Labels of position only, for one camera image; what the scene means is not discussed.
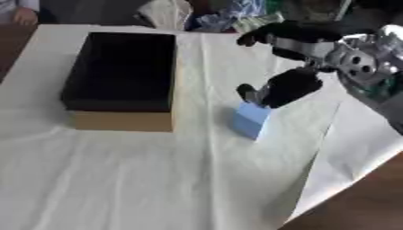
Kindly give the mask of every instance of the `person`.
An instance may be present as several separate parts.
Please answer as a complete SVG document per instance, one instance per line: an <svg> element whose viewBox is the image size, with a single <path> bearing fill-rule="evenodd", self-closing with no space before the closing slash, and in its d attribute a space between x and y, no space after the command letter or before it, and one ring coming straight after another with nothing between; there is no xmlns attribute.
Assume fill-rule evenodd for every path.
<svg viewBox="0 0 403 230"><path fill-rule="evenodd" d="M0 0L0 24L37 24L39 10L40 0Z"/></svg>

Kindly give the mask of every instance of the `wooden table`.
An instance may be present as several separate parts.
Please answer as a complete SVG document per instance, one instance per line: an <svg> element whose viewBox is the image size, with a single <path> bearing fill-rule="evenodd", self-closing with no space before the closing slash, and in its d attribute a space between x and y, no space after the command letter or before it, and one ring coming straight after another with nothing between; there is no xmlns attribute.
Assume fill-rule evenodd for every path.
<svg viewBox="0 0 403 230"><path fill-rule="evenodd" d="M35 30L36 26L0 25L0 83Z"/></svg>
<svg viewBox="0 0 403 230"><path fill-rule="evenodd" d="M0 26L0 81L36 27ZM403 155L282 230L403 229Z"/></svg>

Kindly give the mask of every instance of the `clothing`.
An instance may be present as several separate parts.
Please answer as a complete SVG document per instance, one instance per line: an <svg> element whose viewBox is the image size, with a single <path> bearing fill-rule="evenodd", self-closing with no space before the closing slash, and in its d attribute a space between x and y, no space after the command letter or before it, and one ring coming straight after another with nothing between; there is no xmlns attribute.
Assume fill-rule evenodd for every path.
<svg viewBox="0 0 403 230"><path fill-rule="evenodd" d="M10 23L13 20L13 12L17 5L37 12L40 10L39 0L0 0L0 24Z"/></svg>

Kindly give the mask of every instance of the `black box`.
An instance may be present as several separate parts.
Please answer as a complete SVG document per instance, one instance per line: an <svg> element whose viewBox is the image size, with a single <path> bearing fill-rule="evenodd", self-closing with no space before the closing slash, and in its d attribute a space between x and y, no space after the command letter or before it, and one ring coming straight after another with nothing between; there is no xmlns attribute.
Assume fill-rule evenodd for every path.
<svg viewBox="0 0 403 230"><path fill-rule="evenodd" d="M75 121L75 127L114 129L111 124L103 128L101 123L113 122L121 116L128 118L128 113L138 113L135 123L141 123L140 118L150 113L157 113L157 117L162 113L172 116L175 53L174 35L90 33L61 94L68 111L73 111L73 115L85 114L87 121L80 120L81 125ZM94 123L91 114L94 118L102 117L99 128L96 124L83 127L86 122ZM105 119L105 114L113 116ZM120 127L117 129L136 130L122 124Z"/></svg>

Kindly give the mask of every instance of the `plastic bag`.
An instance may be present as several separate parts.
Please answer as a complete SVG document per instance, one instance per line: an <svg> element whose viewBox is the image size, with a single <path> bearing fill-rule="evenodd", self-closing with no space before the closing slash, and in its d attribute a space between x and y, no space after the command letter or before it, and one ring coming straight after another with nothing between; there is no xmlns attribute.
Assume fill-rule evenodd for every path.
<svg viewBox="0 0 403 230"><path fill-rule="evenodd" d="M237 19L265 14L265 0L233 0L229 7L215 14L204 15L198 18L197 22L209 31L224 31Z"/></svg>
<svg viewBox="0 0 403 230"><path fill-rule="evenodd" d="M139 12L158 29L183 31L193 9L184 0L154 0L141 6Z"/></svg>

